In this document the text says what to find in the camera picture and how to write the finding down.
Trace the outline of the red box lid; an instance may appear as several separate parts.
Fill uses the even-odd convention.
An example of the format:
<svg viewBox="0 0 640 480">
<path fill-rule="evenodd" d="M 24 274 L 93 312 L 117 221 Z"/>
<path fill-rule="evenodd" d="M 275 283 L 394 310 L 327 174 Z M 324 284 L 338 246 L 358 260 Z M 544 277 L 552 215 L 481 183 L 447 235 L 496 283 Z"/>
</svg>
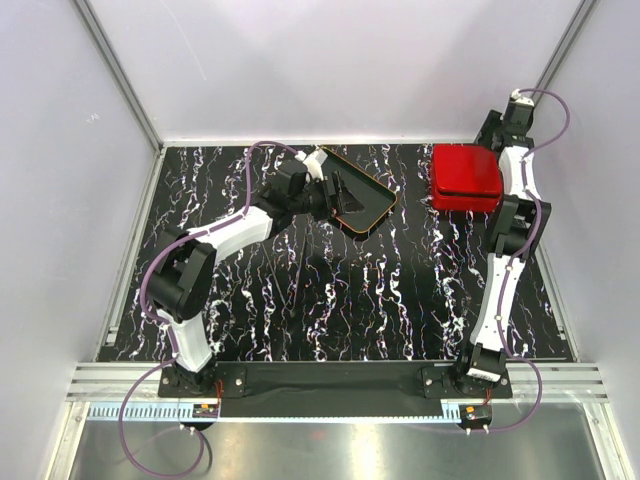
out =
<svg viewBox="0 0 640 480">
<path fill-rule="evenodd" d="M 432 155 L 432 186 L 449 197 L 499 198 L 502 180 L 496 154 L 478 145 L 439 144 Z"/>
</svg>

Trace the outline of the red chocolate box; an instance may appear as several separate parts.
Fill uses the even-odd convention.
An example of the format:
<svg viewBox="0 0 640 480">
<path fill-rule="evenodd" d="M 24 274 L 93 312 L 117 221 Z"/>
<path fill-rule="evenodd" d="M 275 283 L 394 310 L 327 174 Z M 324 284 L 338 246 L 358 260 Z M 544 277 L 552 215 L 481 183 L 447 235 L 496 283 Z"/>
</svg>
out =
<svg viewBox="0 0 640 480">
<path fill-rule="evenodd" d="M 464 192 L 432 192 L 433 207 L 441 211 L 471 211 L 491 213 L 498 206 L 501 195 L 473 195 Z"/>
</svg>

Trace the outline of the metal tweezers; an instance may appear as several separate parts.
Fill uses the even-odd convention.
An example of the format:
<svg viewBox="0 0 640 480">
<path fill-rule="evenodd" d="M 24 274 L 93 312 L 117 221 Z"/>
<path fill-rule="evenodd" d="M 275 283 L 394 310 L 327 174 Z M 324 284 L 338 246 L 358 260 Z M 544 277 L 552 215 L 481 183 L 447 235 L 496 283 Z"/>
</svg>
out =
<svg viewBox="0 0 640 480">
<path fill-rule="evenodd" d="M 292 318 L 297 310 L 298 289 L 307 250 L 307 235 L 302 237 L 301 243 L 296 249 L 291 250 L 293 257 L 287 258 L 288 262 L 283 265 L 276 262 L 277 251 L 274 249 L 273 241 L 262 244 L 261 250 L 265 255 L 277 298 L 282 303 L 282 309 Z"/>
</svg>

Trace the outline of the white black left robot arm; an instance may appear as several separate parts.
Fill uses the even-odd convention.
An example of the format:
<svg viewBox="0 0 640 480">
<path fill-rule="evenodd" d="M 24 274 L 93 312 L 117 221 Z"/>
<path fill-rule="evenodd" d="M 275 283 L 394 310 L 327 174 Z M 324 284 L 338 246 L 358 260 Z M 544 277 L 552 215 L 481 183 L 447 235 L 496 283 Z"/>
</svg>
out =
<svg viewBox="0 0 640 480">
<path fill-rule="evenodd" d="M 367 211 L 372 205 L 370 180 L 358 168 L 324 172 L 313 160 L 285 161 L 243 210 L 193 233 L 162 233 L 141 285 L 140 306 L 166 328 L 169 363 L 190 393 L 206 395 L 216 382 L 202 319 L 214 268 L 243 248 L 276 236 L 298 215 L 322 221 Z"/>
</svg>

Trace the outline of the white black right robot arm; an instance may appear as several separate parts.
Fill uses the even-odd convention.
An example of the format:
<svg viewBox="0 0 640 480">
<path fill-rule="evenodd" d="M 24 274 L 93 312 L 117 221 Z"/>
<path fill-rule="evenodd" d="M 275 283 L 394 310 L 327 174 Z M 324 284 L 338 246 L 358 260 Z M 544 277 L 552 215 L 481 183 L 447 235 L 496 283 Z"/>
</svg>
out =
<svg viewBox="0 0 640 480">
<path fill-rule="evenodd" d="M 534 180 L 534 141 L 528 135 L 534 109 L 534 100 L 516 90 L 504 113 L 488 114 L 476 138 L 498 156 L 503 195 L 487 230 L 488 271 L 478 319 L 451 370 L 451 381 L 464 396 L 498 387 L 506 374 L 517 285 L 551 213 Z"/>
</svg>

